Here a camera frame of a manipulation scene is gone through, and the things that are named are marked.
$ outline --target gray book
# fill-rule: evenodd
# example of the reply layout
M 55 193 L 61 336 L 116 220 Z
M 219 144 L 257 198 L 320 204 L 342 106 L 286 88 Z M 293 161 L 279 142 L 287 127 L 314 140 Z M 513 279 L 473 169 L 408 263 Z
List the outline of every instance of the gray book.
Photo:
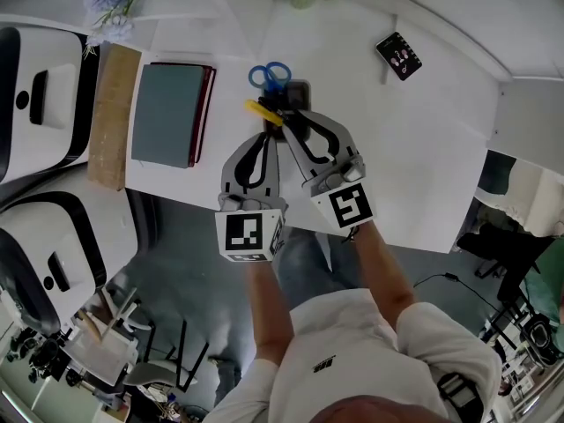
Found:
M 143 68 L 132 159 L 188 167 L 203 79 L 200 66 L 148 64 Z

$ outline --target wooden board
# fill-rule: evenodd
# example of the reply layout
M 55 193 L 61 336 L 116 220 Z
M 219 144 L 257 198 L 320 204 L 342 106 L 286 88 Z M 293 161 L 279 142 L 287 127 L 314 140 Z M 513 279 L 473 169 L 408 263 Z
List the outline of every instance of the wooden board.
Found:
M 110 189 L 125 187 L 127 133 L 140 58 L 136 50 L 112 46 L 96 97 L 88 179 Z

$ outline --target table surface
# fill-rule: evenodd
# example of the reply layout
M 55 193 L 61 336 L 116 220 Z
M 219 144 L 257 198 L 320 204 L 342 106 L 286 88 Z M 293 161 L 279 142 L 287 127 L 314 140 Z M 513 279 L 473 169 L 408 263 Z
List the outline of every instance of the table surface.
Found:
M 374 45 L 401 27 L 423 67 L 401 82 Z M 448 252 L 470 206 L 494 125 L 497 82 L 461 52 L 416 26 L 345 0 L 307 11 L 278 3 L 260 62 L 286 63 L 311 85 L 312 109 L 344 124 L 367 165 L 376 224 L 386 242 Z M 231 153 L 262 130 L 243 103 L 258 91 L 247 81 L 257 62 L 187 54 L 143 54 L 144 63 L 208 63 L 218 69 L 202 158 L 193 168 L 130 158 L 135 106 L 130 114 L 126 186 L 217 210 L 221 169 Z M 140 73 L 133 101 L 137 97 Z M 314 152 L 325 141 L 312 137 Z M 287 145 L 278 145 L 280 192 L 286 223 L 336 233 L 301 190 L 303 177 Z

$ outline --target floor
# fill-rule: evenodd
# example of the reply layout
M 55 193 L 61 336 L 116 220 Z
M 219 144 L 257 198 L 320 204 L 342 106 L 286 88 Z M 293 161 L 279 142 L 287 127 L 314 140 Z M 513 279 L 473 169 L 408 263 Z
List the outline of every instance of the floor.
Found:
M 146 256 L 134 259 L 115 278 L 124 290 L 135 286 L 142 300 L 139 320 L 157 324 L 152 359 L 164 358 L 178 346 L 182 319 L 188 323 L 183 365 L 190 369 L 205 340 L 208 354 L 220 354 L 241 363 L 243 372 L 254 357 L 250 311 L 242 281 L 242 266 L 223 259 L 217 251 L 214 212 L 159 199 L 160 240 Z M 477 257 L 456 252 L 437 254 L 391 247 L 407 277 L 415 283 L 433 274 L 451 272 L 486 300 L 495 299 L 499 279 L 479 279 L 474 271 L 482 264 Z M 445 278 L 432 278 L 416 288 L 421 301 L 429 301 L 474 333 L 492 311 L 476 295 Z M 145 342 L 140 337 L 141 345 Z M 198 384 L 177 394 L 184 404 L 210 410 L 219 383 L 216 368 L 203 362 Z

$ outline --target person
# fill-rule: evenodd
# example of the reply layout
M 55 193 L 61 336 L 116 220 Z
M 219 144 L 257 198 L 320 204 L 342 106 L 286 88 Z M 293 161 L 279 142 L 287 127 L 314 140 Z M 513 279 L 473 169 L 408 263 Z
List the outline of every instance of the person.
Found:
M 315 234 L 294 229 L 278 277 L 248 263 L 256 357 L 205 423 L 481 421 L 501 382 L 494 350 L 417 302 L 373 222 L 341 246 L 330 241 L 329 268 Z M 453 377 L 478 401 L 442 395 Z M 466 401 L 469 419 L 453 405 Z

